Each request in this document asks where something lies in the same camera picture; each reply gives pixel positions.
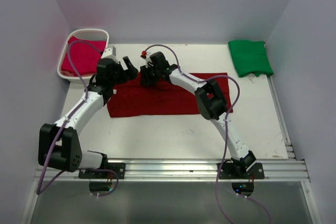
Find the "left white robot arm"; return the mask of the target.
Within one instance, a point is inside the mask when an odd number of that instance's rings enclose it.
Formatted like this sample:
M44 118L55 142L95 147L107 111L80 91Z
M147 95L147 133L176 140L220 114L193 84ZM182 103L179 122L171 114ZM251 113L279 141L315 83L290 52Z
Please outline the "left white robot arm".
M53 124L44 124L39 131L38 163L60 171L100 169L107 163L107 156L81 149L79 135L113 96L116 85L124 84L138 76L138 70L128 57L126 65L111 58L103 58L97 64L97 73L85 85L85 91L77 104Z

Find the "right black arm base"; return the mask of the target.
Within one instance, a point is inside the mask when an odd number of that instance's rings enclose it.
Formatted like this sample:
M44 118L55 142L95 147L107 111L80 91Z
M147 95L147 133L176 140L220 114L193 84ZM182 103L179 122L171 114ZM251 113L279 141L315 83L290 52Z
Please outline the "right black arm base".
M224 161L221 168L217 163L219 170L219 179L264 179L264 169L262 163L255 163L247 172L238 172L231 161Z

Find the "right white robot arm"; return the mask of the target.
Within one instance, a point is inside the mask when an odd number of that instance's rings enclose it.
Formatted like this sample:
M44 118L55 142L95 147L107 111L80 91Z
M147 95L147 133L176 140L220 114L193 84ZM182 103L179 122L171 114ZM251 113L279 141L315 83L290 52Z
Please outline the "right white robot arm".
M228 108L224 93L216 81L219 76L207 80L197 78L182 71L178 65L169 64L160 51L154 54L143 51L141 58L145 60L145 65L140 68L141 84L151 86L164 80L195 95L200 115L211 121L225 140L225 150L229 150L231 156L230 170L238 178L246 176L255 165L256 158L229 118L232 108Z

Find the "dark red t shirt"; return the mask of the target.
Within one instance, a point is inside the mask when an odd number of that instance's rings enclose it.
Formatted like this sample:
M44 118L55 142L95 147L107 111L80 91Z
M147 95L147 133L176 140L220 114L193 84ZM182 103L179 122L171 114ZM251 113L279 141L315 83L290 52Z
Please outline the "dark red t shirt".
M199 114L195 96L181 87L160 80L153 86L142 86L141 77L114 87L107 103L111 118L141 115Z

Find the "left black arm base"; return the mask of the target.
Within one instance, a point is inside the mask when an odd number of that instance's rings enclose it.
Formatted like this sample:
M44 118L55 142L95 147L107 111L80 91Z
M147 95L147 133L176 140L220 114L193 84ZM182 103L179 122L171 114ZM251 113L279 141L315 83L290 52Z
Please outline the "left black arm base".
M116 176L119 179L124 179L125 175L125 163L108 163L106 168L99 168L99 171L95 170L80 170L78 178L80 179L113 179Z

